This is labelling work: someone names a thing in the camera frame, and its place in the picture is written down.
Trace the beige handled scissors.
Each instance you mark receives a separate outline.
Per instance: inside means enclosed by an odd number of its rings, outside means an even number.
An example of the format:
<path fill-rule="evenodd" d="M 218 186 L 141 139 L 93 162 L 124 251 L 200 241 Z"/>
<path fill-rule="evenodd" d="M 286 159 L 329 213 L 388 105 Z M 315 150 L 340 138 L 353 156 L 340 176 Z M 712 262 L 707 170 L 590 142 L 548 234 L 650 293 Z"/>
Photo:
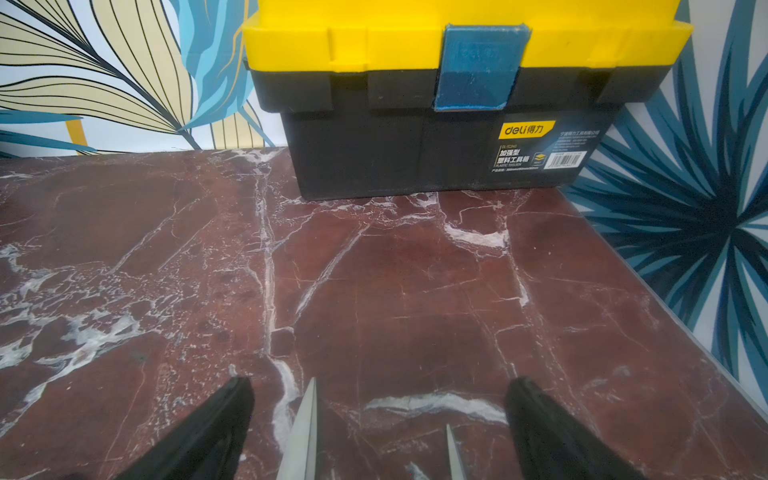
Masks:
<path fill-rule="evenodd" d="M 309 381 L 285 446 L 278 480 L 314 480 L 317 468 L 317 381 Z"/>

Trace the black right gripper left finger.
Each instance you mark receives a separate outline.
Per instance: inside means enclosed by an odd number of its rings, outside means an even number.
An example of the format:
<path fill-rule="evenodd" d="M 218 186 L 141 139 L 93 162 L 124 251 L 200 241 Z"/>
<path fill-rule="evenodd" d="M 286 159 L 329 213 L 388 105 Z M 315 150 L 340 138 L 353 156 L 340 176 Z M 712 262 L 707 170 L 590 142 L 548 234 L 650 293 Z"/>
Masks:
<path fill-rule="evenodd" d="M 231 378 L 117 477 L 233 479 L 253 407 L 250 380 Z"/>

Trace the white handled scissors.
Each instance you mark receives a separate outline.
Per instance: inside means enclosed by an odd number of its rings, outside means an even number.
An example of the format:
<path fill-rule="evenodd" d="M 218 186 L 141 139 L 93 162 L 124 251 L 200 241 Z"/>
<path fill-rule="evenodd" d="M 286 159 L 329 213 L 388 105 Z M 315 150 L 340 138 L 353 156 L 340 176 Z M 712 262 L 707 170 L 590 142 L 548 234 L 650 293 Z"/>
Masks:
<path fill-rule="evenodd" d="M 449 424 L 446 425 L 446 439 L 451 479 L 466 480 L 467 475 L 461 459 L 460 449 L 456 442 L 453 429 Z"/>

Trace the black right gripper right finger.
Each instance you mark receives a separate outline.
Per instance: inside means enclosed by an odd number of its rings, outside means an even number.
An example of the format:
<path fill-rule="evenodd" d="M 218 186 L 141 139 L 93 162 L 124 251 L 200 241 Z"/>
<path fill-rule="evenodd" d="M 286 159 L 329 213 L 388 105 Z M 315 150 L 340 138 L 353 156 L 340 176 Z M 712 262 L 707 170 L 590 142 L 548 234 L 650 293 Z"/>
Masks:
<path fill-rule="evenodd" d="M 525 479 L 643 479 L 528 377 L 512 380 L 505 414 Z"/>

